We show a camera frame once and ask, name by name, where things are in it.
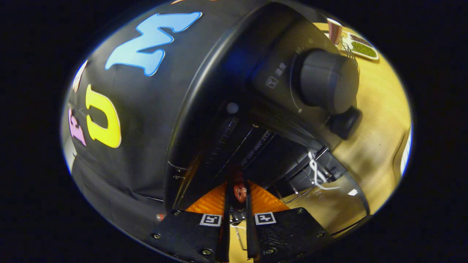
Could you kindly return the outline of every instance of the blue letter m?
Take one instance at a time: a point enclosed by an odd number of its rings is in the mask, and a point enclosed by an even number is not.
[[[136,28],[141,36],[118,46],[107,59],[105,69],[110,69],[114,64],[124,64],[141,67],[146,76],[152,76],[164,58],[164,50],[158,49],[153,53],[141,52],[141,50],[171,43],[174,38],[161,28],[170,28],[175,33],[182,32],[201,15],[201,12],[194,12],[191,14],[155,14],[148,17]]]

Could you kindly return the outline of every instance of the wire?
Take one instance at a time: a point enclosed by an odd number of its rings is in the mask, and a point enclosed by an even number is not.
[[[318,186],[319,188],[323,189],[323,190],[332,190],[332,189],[338,189],[340,188],[339,186],[338,187],[323,187],[322,185],[320,185],[318,182],[317,182],[317,175],[320,177],[320,179],[322,179],[323,182],[326,182],[327,179],[325,178],[325,176],[323,176],[322,172],[318,171],[317,170],[317,162],[315,162],[315,159],[312,157],[312,153],[311,152],[308,152],[307,153],[307,156],[309,157],[310,159],[310,162],[309,162],[309,166],[311,168],[311,170],[314,171],[314,182],[315,182],[315,185]]]
[[[236,227],[236,228],[243,228],[243,229],[245,229],[247,231],[247,229],[245,227],[243,227],[243,226],[233,226],[233,225],[231,225],[231,226]]]

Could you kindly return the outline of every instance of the black plastic panel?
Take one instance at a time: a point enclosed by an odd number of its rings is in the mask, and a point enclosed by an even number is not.
[[[296,167],[296,160],[305,154],[304,146],[276,135],[247,167],[245,176],[266,189]]]
[[[273,213],[276,223],[257,225],[260,262],[289,262],[329,244],[332,237],[306,209]]]
[[[203,214],[200,213],[172,211],[153,229],[146,243],[187,262],[215,262],[221,228],[201,226],[202,217]]]

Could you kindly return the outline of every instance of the wooden surface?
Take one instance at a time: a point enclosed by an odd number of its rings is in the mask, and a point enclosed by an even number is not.
[[[327,30],[325,23],[315,24]],[[343,31],[355,33],[343,28]],[[353,173],[365,193],[371,213],[392,194],[396,180],[393,163],[404,135],[411,126],[411,114],[398,75],[379,52],[377,61],[356,56],[360,68],[358,108],[363,119],[356,134],[342,141],[333,154]]]
[[[328,30],[326,23],[315,25],[320,30]],[[348,28],[343,28],[343,31],[355,33]],[[356,134],[333,150],[333,154],[352,172],[360,185],[369,202],[371,214],[381,208],[399,183],[401,175],[395,172],[394,167],[400,163],[401,155],[397,153],[406,144],[411,125],[409,104],[402,83],[380,52],[379,58],[372,61],[356,56],[360,68],[357,103],[363,112],[363,120]],[[288,203],[288,206],[305,207],[330,233],[364,217],[365,211],[359,202],[347,194],[351,185],[343,177],[327,184],[327,187],[334,185],[342,188],[314,189]],[[246,248],[245,230],[238,230]],[[247,252],[241,249],[233,227],[229,255],[233,263],[247,262]]]

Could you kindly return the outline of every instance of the striped cup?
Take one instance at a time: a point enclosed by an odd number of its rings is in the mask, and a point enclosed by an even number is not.
[[[343,26],[336,22],[333,19],[327,18],[327,23],[328,23],[328,37],[330,38],[330,41],[338,45],[340,42],[341,38],[341,32],[343,31]]]

